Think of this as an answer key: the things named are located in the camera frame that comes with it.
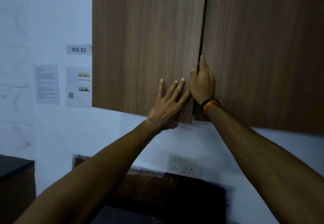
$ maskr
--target wristband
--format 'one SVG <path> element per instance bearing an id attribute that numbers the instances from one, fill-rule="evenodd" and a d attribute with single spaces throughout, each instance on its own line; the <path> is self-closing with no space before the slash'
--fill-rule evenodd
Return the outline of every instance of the wristband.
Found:
<path id="1" fill-rule="evenodd" d="M 208 110 L 208 107 L 211 104 L 217 104 L 219 106 L 222 106 L 222 103 L 219 100 L 216 100 L 216 99 L 208 99 L 208 100 L 205 100 L 201 104 L 201 106 L 200 106 L 201 112 L 202 112 L 202 114 L 204 115 L 205 118 L 208 118 L 208 116 L 207 116 L 207 110 Z"/>

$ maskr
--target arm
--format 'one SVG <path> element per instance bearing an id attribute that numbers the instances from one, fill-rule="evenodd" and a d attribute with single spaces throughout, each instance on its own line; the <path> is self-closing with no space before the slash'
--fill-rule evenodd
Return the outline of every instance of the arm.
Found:
<path id="1" fill-rule="evenodd" d="M 184 82 L 175 81 L 162 98 L 161 79 L 148 119 L 47 188 L 16 224 L 90 222 L 152 138 L 178 126 L 174 117 L 190 95 L 187 91 L 175 102 Z"/>
<path id="2" fill-rule="evenodd" d="M 190 91 L 201 104 L 212 97 L 214 76 L 200 59 Z M 207 110 L 237 164 L 280 223 L 323 223 L 324 178 L 297 157 L 247 127 L 224 108 Z"/>

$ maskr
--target hand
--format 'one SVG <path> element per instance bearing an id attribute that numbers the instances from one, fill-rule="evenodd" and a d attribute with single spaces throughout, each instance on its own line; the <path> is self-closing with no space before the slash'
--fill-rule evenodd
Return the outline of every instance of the hand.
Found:
<path id="1" fill-rule="evenodd" d="M 189 83 L 193 98 L 201 105 L 205 100 L 214 98 L 216 80 L 205 62 L 203 55 L 200 57 L 199 73 L 191 69 Z"/>
<path id="2" fill-rule="evenodd" d="M 184 78 L 181 79 L 179 84 L 178 81 L 174 81 L 165 97 L 162 98 L 163 79 L 160 80 L 156 102 L 146 122 L 153 124 L 160 131 L 178 127 L 175 116 L 190 95 L 190 91 L 187 91 L 180 100 L 176 102 L 176 98 L 179 96 L 184 83 Z"/>

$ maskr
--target black bracelet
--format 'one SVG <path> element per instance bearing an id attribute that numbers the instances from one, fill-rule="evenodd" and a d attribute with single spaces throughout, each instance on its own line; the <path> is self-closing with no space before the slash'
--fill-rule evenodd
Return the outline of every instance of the black bracelet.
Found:
<path id="1" fill-rule="evenodd" d="M 202 114 L 203 114 L 203 116 L 205 117 L 205 118 L 208 118 L 207 116 L 205 116 L 205 114 L 204 114 L 204 106 L 208 103 L 208 102 L 210 102 L 211 100 L 214 100 L 214 101 L 216 101 L 216 102 L 218 102 L 219 104 L 222 104 L 219 100 L 217 100 L 217 99 L 207 99 L 207 100 L 205 100 L 201 105 L 200 105 L 200 111 L 202 112 Z"/>

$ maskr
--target person's right hand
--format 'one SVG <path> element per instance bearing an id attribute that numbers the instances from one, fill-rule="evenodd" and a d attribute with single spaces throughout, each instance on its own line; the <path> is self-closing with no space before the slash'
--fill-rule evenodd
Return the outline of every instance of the person's right hand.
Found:
<path id="1" fill-rule="evenodd" d="M 205 100 L 214 98 L 215 77 L 205 62 L 203 55 L 200 56 L 199 73 L 191 69 L 189 83 L 190 92 L 193 98 L 201 105 Z"/>

